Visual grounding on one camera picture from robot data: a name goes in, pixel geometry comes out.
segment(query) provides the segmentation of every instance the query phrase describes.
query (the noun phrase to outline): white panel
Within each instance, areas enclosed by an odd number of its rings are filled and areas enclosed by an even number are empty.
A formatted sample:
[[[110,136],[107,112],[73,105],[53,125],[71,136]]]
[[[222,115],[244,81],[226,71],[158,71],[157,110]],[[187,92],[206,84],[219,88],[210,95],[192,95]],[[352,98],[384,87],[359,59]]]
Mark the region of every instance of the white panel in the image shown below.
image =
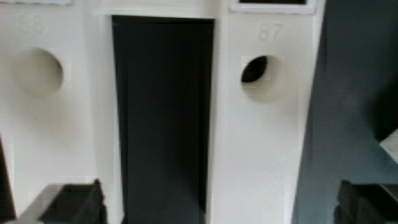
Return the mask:
[[[52,183],[103,180],[110,224],[121,223],[121,170],[110,14],[213,17],[215,68],[210,224],[288,224],[299,178],[325,0],[315,13],[231,12],[220,0],[78,1],[0,5],[0,132],[18,214]],[[27,94],[18,52],[59,58],[53,94]],[[270,57],[267,79],[242,85],[244,66]]]

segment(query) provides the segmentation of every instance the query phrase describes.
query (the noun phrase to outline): dark slot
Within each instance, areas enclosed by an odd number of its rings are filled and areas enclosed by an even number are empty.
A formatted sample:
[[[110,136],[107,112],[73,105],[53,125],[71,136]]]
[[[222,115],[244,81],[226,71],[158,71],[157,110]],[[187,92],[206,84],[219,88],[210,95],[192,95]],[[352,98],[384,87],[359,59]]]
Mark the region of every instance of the dark slot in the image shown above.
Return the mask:
[[[240,0],[240,3],[304,5],[306,0]]]
[[[0,223],[16,219],[14,201],[9,185],[9,174],[5,166],[4,147],[0,139]]]
[[[213,20],[114,16],[125,222],[206,210]]]

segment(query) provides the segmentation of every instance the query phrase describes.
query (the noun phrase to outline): black plastic part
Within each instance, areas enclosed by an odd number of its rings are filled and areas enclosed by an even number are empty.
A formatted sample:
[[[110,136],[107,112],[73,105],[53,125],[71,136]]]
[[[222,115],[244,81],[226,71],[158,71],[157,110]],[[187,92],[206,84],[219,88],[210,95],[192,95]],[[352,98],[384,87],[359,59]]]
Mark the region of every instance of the black plastic part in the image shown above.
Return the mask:
[[[125,222],[206,210],[213,20],[114,16]]]
[[[0,140],[0,223],[16,219],[14,201],[9,185],[9,174],[5,166],[4,147]]]
[[[341,182],[340,213],[347,218],[336,216],[336,224],[343,224],[345,220],[356,224],[398,224],[398,194],[386,189],[387,186],[377,184],[354,185],[348,181]]]
[[[100,182],[66,185],[41,216],[45,224],[105,224],[107,208]]]
[[[242,74],[242,82],[256,82],[258,79],[265,75],[268,65],[268,58],[267,56],[258,57],[252,59],[251,63],[245,66],[244,74]]]
[[[304,5],[306,0],[240,0],[240,3]]]

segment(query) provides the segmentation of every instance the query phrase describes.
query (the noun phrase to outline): white plastic divider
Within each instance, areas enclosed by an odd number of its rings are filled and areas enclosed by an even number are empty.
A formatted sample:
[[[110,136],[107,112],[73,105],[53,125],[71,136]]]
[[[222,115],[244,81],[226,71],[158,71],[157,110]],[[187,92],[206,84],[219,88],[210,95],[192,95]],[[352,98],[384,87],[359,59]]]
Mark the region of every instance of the white plastic divider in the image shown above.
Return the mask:
[[[290,224],[325,0],[315,14],[217,15],[210,224]],[[240,83],[267,56],[261,83]]]
[[[100,179],[119,224],[112,24],[94,4],[0,4],[0,134],[18,216],[48,185]]]

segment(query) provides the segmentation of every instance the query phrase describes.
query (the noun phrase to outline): oval hole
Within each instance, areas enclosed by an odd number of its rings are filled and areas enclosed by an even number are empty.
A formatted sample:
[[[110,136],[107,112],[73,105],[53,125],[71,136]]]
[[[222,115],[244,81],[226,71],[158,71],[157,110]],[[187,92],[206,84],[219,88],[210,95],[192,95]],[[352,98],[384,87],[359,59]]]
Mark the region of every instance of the oval hole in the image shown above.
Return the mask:
[[[62,66],[53,54],[43,49],[25,50],[14,59],[14,80],[29,95],[48,96],[62,86]]]
[[[258,57],[252,59],[251,63],[245,66],[244,74],[242,74],[242,82],[251,83],[260,80],[265,75],[268,64],[267,56]]]

